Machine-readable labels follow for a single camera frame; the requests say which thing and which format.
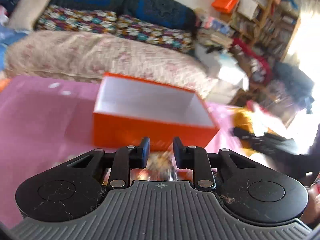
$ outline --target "screw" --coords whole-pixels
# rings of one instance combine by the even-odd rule
[[[200,187],[212,187],[213,186],[213,182],[207,179],[203,179],[203,180],[199,180],[198,181],[198,185]]]
[[[123,187],[125,185],[125,182],[121,179],[115,179],[110,182],[111,187]]]

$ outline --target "orange container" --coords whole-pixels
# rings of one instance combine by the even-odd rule
[[[211,6],[219,12],[230,13],[239,0],[215,0]]]
[[[98,147],[138,145],[144,136],[152,151],[166,151],[175,136],[184,145],[206,147],[218,131],[192,90],[110,73],[101,83],[93,112]]]

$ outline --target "beige floral fabric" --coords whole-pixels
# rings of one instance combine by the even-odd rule
[[[217,82],[192,57],[111,34],[39,31],[7,49],[6,75],[100,82],[108,71],[196,90],[207,97]]]

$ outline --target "pink surface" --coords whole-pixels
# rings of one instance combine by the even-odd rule
[[[27,178],[91,150],[92,112],[99,85],[18,76],[0,93],[0,221],[12,227],[22,220],[15,191]],[[230,111],[209,104],[221,130],[207,147],[240,151],[229,135]]]

